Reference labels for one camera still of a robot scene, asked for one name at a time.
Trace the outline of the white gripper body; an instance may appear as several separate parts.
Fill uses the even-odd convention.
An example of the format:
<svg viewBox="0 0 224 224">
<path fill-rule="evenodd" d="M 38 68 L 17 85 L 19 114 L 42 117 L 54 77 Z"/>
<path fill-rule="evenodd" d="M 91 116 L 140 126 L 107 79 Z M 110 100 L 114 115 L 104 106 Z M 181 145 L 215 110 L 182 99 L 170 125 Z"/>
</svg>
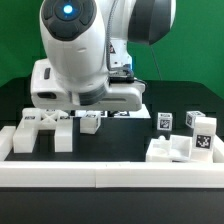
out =
<svg viewBox="0 0 224 224">
<path fill-rule="evenodd" d="M 35 107 L 54 110 L 138 111 L 142 108 L 145 85 L 104 84 L 90 92 L 75 93 L 62 88 L 48 59 L 34 64 L 31 76 L 31 100 Z"/>
</svg>

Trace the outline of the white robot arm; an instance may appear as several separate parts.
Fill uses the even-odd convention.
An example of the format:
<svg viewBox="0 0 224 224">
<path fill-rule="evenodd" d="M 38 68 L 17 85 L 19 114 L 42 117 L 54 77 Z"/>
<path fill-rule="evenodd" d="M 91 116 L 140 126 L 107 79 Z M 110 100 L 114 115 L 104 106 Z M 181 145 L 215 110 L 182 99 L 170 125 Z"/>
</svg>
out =
<svg viewBox="0 0 224 224">
<path fill-rule="evenodd" d="M 176 0 L 43 0 L 39 21 L 47 57 L 34 64 L 33 104 L 140 110 L 146 85 L 134 77 L 127 44 L 158 42 L 175 13 Z"/>
</svg>

